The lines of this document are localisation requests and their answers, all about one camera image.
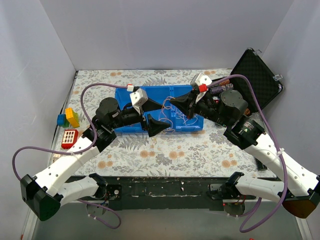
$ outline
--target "black case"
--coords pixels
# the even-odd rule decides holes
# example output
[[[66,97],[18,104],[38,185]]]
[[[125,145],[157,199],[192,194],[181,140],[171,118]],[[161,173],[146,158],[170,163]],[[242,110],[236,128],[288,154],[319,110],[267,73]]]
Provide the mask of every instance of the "black case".
[[[244,52],[233,68],[231,75],[233,74],[241,74],[249,79],[261,109],[284,89],[281,82],[274,79],[273,72],[252,48]],[[245,80],[235,77],[230,79],[230,83],[233,84],[233,89],[239,91],[243,99],[248,102],[249,114],[258,112]]]

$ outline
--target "gray floor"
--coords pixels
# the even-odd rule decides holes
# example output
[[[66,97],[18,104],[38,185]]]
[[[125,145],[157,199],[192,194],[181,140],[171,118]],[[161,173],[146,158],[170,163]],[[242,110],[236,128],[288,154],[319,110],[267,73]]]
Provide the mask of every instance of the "gray floor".
[[[246,203],[246,209],[254,202]],[[247,227],[261,220],[275,206],[262,202]],[[89,218],[83,203],[63,206],[51,219],[37,221],[33,240],[301,240],[296,218],[281,208],[261,227],[240,233],[243,221],[214,214],[205,209],[123,210],[122,225],[116,230]],[[102,217],[116,225],[117,219],[107,212]]]

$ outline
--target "robotic arm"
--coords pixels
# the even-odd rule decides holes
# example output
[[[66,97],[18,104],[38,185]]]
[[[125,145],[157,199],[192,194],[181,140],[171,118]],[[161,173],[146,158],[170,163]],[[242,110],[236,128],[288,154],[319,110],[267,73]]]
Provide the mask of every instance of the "robotic arm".
[[[143,130],[153,137],[166,128],[169,123],[157,121],[144,112],[159,110],[162,105],[148,98],[146,91],[139,87],[128,86],[131,102],[119,108],[113,97],[100,102],[92,122],[97,132],[95,144],[87,151],[74,154],[89,147],[94,141],[94,131],[89,127],[82,137],[69,149],[71,155],[60,157],[53,164],[35,176],[25,175],[20,180],[23,201],[36,216],[45,221],[51,218],[62,205],[86,196],[102,199],[107,193],[108,185],[98,174],[91,174],[81,180],[65,183],[83,164],[101,153],[117,137],[113,129],[140,123]]]
[[[216,199],[253,195],[274,202],[279,202],[282,194],[285,194],[283,207],[296,217],[306,218],[320,202],[320,177],[305,169],[286,152],[277,152],[274,141],[264,128],[244,115],[248,103],[238,91],[224,91],[219,95],[218,103],[213,101],[207,89],[211,82],[208,76],[197,74],[191,81],[193,89],[183,96],[171,99],[170,103],[188,119],[198,114],[226,127],[224,136],[231,143],[259,159],[284,181],[284,171],[279,159],[282,154],[287,168],[288,191],[283,192],[283,182],[253,178],[235,172],[225,184],[210,194]]]

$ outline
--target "floral pattern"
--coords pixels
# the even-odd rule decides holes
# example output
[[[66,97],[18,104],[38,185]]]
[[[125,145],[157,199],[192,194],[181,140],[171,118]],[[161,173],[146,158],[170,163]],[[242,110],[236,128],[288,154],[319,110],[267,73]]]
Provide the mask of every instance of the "floral pattern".
[[[79,114],[79,135],[89,126],[80,105],[83,89],[92,83],[125,86],[185,85],[197,73],[211,79],[228,76],[231,69],[210,70],[81,70],[75,80],[68,107]],[[93,117],[102,99],[114,97],[112,87],[95,86],[84,95],[84,106]],[[261,119],[255,114],[260,124]],[[229,177],[241,171],[254,177],[275,177],[269,171],[258,172],[254,158],[232,145],[223,136],[224,129],[204,120],[202,131],[192,133],[162,133],[148,137],[147,133],[117,134],[117,138],[98,156],[75,172],[76,176],[98,173],[101,176],[134,177]],[[56,150],[61,148],[64,129],[58,129]]]

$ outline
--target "blue container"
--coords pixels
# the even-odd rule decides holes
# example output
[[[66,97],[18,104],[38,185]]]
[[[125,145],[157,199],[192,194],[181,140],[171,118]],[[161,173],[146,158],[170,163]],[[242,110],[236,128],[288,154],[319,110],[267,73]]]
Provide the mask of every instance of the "blue container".
[[[164,100],[168,97],[179,97],[191,91],[192,87],[190,85],[171,85],[171,86],[141,86],[140,88],[146,91],[146,94],[149,98],[156,101],[159,104],[163,104]],[[119,107],[122,110],[127,103],[130,103],[130,92],[125,88],[117,88],[115,90],[115,99],[119,103]],[[165,106],[170,106],[170,102],[166,101]],[[172,129],[175,132],[196,132],[201,131],[204,127],[204,118],[202,116],[196,115],[197,119],[194,117],[193,119],[187,120],[186,116],[181,114],[181,112],[172,105],[172,109],[163,109],[163,112],[166,116],[161,113],[161,110],[154,110],[145,112],[144,115],[147,118],[147,114],[151,114],[151,116],[155,120],[163,121],[170,123],[168,120],[162,119],[167,118],[170,119],[173,123]],[[120,128],[116,128],[114,130],[116,133],[145,133],[142,130],[141,124],[136,123],[131,126],[124,126]]]

